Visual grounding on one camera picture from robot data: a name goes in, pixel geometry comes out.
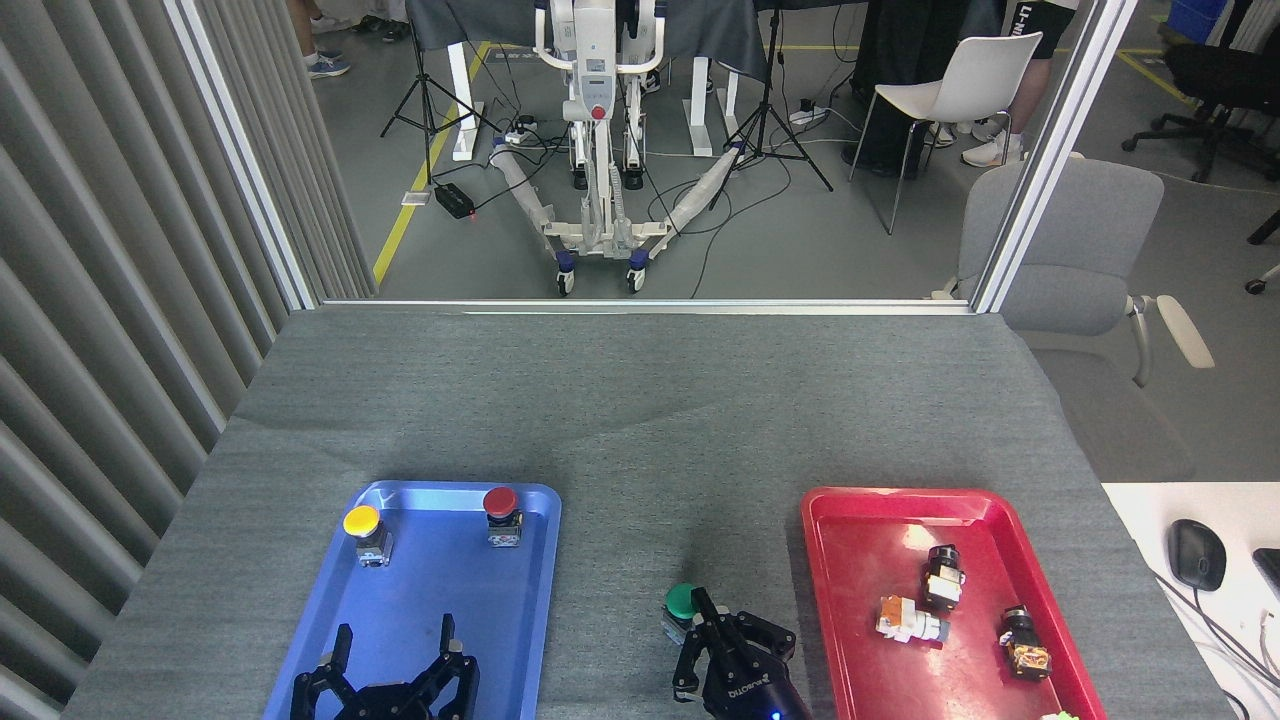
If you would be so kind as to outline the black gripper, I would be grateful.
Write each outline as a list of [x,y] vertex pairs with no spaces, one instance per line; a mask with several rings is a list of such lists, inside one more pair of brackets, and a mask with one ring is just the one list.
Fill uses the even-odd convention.
[[332,652],[311,673],[293,680],[291,719],[315,719],[320,696],[340,702],[335,719],[467,719],[476,705],[479,666],[454,637],[454,618],[442,618],[436,659],[410,685],[366,685],[356,691],[346,678],[353,632],[339,625]]
[[704,710],[716,719],[812,717],[790,676],[787,661],[796,646],[791,630],[753,612],[716,615],[705,588],[691,588],[690,602],[695,614],[672,679],[676,700],[700,698],[696,664],[707,647],[703,632],[716,620],[716,656],[709,659],[701,692]]

